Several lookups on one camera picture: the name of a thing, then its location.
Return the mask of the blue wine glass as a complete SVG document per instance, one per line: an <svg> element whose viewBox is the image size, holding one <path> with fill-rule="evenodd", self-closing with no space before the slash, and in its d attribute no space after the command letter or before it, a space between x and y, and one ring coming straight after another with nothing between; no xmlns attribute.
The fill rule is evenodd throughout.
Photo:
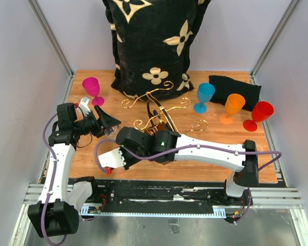
<svg viewBox="0 0 308 246"><path fill-rule="evenodd" d="M194 105L194 111L203 114L207 111L206 103L209 102L215 93L215 87L210 83L201 83L197 90L198 103Z"/></svg>

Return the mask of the orange wine glass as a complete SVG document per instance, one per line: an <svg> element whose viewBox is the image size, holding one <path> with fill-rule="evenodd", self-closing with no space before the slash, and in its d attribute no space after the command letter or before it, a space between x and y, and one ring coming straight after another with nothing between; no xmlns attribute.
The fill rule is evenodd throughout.
<svg viewBox="0 0 308 246"><path fill-rule="evenodd" d="M237 93L230 94L225 102L225 112L220 115L220 121L225 125L230 125L234 118L233 115L239 113L239 111L245 105L245 98Z"/></svg>

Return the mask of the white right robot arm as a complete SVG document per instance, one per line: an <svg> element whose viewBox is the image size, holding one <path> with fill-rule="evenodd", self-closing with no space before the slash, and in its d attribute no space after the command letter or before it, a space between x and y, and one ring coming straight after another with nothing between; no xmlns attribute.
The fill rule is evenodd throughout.
<svg viewBox="0 0 308 246"><path fill-rule="evenodd" d="M234 205L245 189L259 184L256 144L245 140L242 144L226 145L195 139L175 131L160 130L150 135L123 127L115 139L127 158L127 165L140 160L166 164L173 161L197 161L221 166L232 171L225 181L223 201Z"/></svg>

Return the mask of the red wine glass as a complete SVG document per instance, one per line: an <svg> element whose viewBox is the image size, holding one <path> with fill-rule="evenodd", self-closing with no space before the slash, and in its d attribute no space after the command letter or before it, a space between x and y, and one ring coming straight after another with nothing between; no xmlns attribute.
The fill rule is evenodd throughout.
<svg viewBox="0 0 308 246"><path fill-rule="evenodd" d="M267 120L274 113L274 107L267 101L259 101L252 110L251 119L247 119L243 122L243 127L249 132L257 130L258 122Z"/></svg>

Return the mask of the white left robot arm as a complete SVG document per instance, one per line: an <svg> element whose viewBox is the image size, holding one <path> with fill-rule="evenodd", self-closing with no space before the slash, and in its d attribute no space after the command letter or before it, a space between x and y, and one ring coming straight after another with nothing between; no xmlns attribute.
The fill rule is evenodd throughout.
<svg viewBox="0 0 308 246"><path fill-rule="evenodd" d="M69 171L82 135L96 138L119 126L121 121L105 113L99 106L90 110L86 102L60 104L56 122L49 137L43 137L50 151L44 187L36 204L28 208L28 217L39 237L74 234L79 227L79 212L84 203L98 200L100 190L93 176L76 180L67 191Z"/></svg>

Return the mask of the pink wine glass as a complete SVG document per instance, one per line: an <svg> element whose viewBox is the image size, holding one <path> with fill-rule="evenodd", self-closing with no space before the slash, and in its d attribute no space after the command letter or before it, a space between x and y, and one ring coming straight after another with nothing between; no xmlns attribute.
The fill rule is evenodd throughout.
<svg viewBox="0 0 308 246"><path fill-rule="evenodd" d="M102 106L105 102L104 98L99 96L100 93L100 85L99 81L95 77L88 77L83 80L82 86L86 93L93 97L92 105L93 106Z"/></svg>

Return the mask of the clear wine glass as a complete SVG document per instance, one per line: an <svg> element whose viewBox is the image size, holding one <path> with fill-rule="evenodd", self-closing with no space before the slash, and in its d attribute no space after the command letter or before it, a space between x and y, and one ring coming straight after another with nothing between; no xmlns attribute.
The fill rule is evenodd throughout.
<svg viewBox="0 0 308 246"><path fill-rule="evenodd" d="M104 134L112 140L115 140L121 127L119 125L113 127L104 128Z"/></svg>
<svg viewBox="0 0 308 246"><path fill-rule="evenodd" d="M80 102L81 102L81 99L80 99L78 96L73 95L73 96L71 96L71 97L69 98L69 100L70 100L71 103L74 104L74 108L75 108L75 109L79 107L79 104L80 104Z"/></svg>

